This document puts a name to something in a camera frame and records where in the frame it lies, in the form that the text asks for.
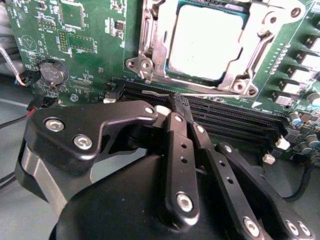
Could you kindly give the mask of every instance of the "red wire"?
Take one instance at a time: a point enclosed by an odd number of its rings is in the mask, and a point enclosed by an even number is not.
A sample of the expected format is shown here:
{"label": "red wire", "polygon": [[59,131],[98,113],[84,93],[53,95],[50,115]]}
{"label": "red wire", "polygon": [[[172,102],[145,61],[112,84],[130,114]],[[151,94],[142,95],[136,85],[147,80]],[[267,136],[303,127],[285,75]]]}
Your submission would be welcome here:
{"label": "red wire", "polygon": [[32,109],[26,116],[30,117],[35,112],[35,109]]}

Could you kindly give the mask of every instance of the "silver bolt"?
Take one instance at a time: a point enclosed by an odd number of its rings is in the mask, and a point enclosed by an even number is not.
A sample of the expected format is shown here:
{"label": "silver bolt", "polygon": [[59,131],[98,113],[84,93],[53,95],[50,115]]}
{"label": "silver bolt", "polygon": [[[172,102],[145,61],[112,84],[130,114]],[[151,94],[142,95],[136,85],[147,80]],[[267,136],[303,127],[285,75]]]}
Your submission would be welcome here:
{"label": "silver bolt", "polygon": [[198,131],[200,132],[200,133],[204,133],[205,132],[205,130],[204,130],[204,128],[202,127],[202,126],[196,126],[196,129],[198,129]]}
{"label": "silver bolt", "polygon": [[299,236],[299,231],[298,231],[297,227],[292,222],[287,220],[286,224],[289,227],[290,231],[293,233],[293,235]]}
{"label": "silver bolt", "polygon": [[76,94],[71,94],[70,101],[76,103],[79,101],[79,97]]}
{"label": "silver bolt", "polygon": [[258,237],[260,234],[258,226],[252,221],[249,217],[245,216],[243,219],[243,223],[245,228],[249,231],[249,233],[254,236]]}
{"label": "silver bolt", "polygon": [[177,120],[178,122],[182,122],[182,121],[183,121],[182,118],[179,117],[179,116],[175,116],[174,118],[175,118],[175,120]]}
{"label": "silver bolt", "polygon": [[311,236],[311,232],[310,230],[306,227],[306,225],[304,225],[301,221],[298,221],[300,228],[302,229],[302,231],[305,233],[305,235],[307,235],[308,237]]}
{"label": "silver bolt", "polygon": [[73,139],[74,145],[76,145],[81,150],[88,150],[92,147],[92,141],[86,135],[78,135]]}
{"label": "silver bolt", "polygon": [[65,125],[62,121],[58,119],[49,119],[45,121],[45,127],[52,132],[60,132],[65,129]]}
{"label": "silver bolt", "polygon": [[145,110],[148,114],[153,114],[153,113],[154,113],[154,111],[153,111],[150,107],[146,107],[144,110]]}
{"label": "silver bolt", "polygon": [[227,145],[224,146],[224,149],[225,149],[228,153],[231,153],[231,152],[232,152],[231,148],[230,148],[229,146],[227,146]]}
{"label": "silver bolt", "polygon": [[179,207],[180,207],[184,212],[190,212],[190,211],[194,208],[190,197],[188,197],[188,196],[185,195],[184,193],[179,193],[179,194],[176,196],[176,201],[177,201]]}

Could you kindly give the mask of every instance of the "black cable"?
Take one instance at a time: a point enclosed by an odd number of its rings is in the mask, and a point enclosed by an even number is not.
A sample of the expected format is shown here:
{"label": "black cable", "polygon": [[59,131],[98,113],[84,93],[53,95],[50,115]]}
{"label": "black cable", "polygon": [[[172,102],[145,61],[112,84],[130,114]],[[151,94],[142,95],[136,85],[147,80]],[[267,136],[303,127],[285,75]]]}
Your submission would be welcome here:
{"label": "black cable", "polygon": [[297,201],[299,198],[301,198],[308,187],[310,177],[311,177],[311,172],[313,171],[313,169],[315,169],[315,165],[313,165],[312,163],[307,163],[304,166],[304,172],[302,174],[302,179],[301,179],[299,189],[292,196],[284,197],[283,199],[285,199],[288,203],[292,203]]}
{"label": "black cable", "polygon": [[16,180],[17,180],[17,179],[16,179],[16,176],[13,176],[12,178],[10,178],[9,181],[7,181],[6,183],[2,184],[2,185],[0,186],[0,193],[1,193],[2,190],[4,190],[5,188],[7,188],[10,184],[14,183]]}
{"label": "black cable", "polygon": [[5,181],[8,181],[10,178],[14,177],[15,173],[11,172],[7,176],[4,176],[3,178],[0,179],[0,184],[4,183]]}
{"label": "black cable", "polygon": [[19,122],[25,120],[26,118],[27,118],[27,116],[25,115],[25,116],[22,116],[22,117],[19,117],[19,118],[15,119],[15,120],[2,123],[2,124],[0,124],[0,129],[3,129],[3,128],[5,128],[5,127],[8,127],[8,126],[10,126],[10,125],[12,125],[12,124],[19,123]]}

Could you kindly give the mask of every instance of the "cpu socket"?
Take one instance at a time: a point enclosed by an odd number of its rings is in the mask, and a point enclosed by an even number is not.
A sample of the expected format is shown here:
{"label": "cpu socket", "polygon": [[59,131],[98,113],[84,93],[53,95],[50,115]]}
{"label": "cpu socket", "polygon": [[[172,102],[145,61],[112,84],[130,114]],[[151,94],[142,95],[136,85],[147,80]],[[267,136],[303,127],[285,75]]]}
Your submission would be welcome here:
{"label": "cpu socket", "polygon": [[298,0],[143,0],[138,56],[125,64],[147,84],[254,97],[255,75],[281,27],[305,12]]}

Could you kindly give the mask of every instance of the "cable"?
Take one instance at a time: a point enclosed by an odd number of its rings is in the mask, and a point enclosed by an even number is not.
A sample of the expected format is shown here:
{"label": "cable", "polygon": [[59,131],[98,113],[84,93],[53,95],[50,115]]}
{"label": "cable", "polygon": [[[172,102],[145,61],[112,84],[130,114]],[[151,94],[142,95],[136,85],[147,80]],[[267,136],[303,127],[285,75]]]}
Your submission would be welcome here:
{"label": "cable", "polygon": [[3,178],[0,179],[0,184],[4,183],[5,181],[9,180],[14,176],[15,176],[14,172],[9,173],[7,176],[4,176]]}
{"label": "cable", "polygon": [[285,199],[288,203],[292,203],[300,199],[308,187],[313,169],[315,169],[315,165],[312,163],[305,164],[299,189],[292,196],[284,197],[283,199]]}
{"label": "cable", "polygon": [[17,81],[22,85],[25,86],[24,82],[20,78],[20,73],[18,72],[17,68],[15,67],[14,63],[12,62],[10,56],[8,55],[7,51],[4,49],[2,44],[0,43],[0,53],[2,54],[3,58],[6,60],[8,65],[10,66],[11,70],[13,71],[13,74],[15,75],[15,78]]}
{"label": "cable", "polygon": [[14,183],[17,180],[16,176],[13,176],[12,178],[10,178],[9,181],[7,181],[6,183],[2,184],[0,186],[0,193],[3,189],[7,188],[10,184]]}
{"label": "cable", "polygon": [[27,117],[29,117],[31,114],[33,114],[34,111],[35,111],[35,110],[32,109],[32,110],[31,110],[27,115],[25,115],[25,116],[22,116],[22,117],[19,117],[19,118],[15,119],[15,120],[8,121],[8,122],[5,122],[5,123],[0,124],[0,129],[3,129],[3,128],[5,128],[5,127],[8,127],[8,126],[10,126],[10,125],[13,125],[13,124],[16,124],[16,123],[19,123],[19,122],[25,120]]}

